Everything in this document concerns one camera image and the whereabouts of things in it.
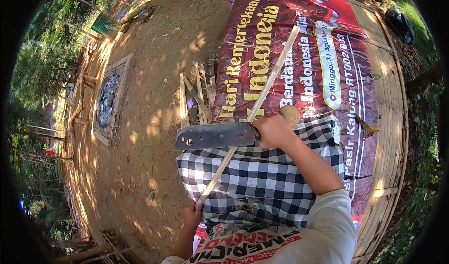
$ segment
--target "machete blade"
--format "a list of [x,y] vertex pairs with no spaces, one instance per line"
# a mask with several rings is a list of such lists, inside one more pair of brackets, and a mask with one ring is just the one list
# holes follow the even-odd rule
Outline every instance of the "machete blade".
[[249,122],[193,125],[177,134],[175,150],[248,146],[254,144],[255,135]]

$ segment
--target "white t-shirt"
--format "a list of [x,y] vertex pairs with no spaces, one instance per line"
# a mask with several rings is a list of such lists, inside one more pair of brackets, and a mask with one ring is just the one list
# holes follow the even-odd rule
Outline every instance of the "white t-shirt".
[[351,199],[340,189],[317,195],[308,215],[307,228],[218,224],[189,260],[169,256],[162,264],[347,264],[355,248]]

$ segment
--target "dirt path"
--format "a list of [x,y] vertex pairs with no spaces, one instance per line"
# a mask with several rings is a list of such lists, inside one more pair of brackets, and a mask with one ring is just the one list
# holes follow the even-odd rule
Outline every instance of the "dirt path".
[[[80,223],[96,242],[104,243],[100,229],[114,227],[128,245],[146,245],[134,251],[143,262],[160,263],[179,237],[181,209],[188,204],[175,165],[178,153],[172,151],[180,122],[179,74],[190,78],[192,61],[219,54],[228,5],[226,0],[152,4],[156,8],[148,23],[134,23],[94,52],[87,73],[98,78],[108,62],[135,53],[119,127],[107,147],[90,136],[90,127],[76,126],[77,141],[68,147],[74,163],[65,165],[65,174]],[[86,88],[81,117],[92,117],[99,87],[97,82],[93,91]]]

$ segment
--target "maroon banner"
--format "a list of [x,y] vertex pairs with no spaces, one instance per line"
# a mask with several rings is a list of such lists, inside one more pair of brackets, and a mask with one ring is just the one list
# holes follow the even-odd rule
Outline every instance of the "maroon banner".
[[215,122],[245,121],[294,25],[300,33],[257,115],[290,104],[303,117],[329,115],[344,149],[344,185],[360,222],[371,190],[377,136],[363,139],[356,115],[377,126],[364,39],[347,0],[229,0],[218,65]]

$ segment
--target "checkered sarong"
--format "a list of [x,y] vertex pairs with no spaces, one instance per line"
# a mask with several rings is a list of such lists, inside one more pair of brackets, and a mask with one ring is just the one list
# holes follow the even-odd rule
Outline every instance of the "checkered sarong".
[[[293,129],[343,179],[343,151],[327,117],[300,120]],[[187,194],[201,196],[229,148],[188,150],[177,158]],[[257,144],[237,149],[204,202],[205,221],[305,227],[315,194],[293,161],[280,149]]]

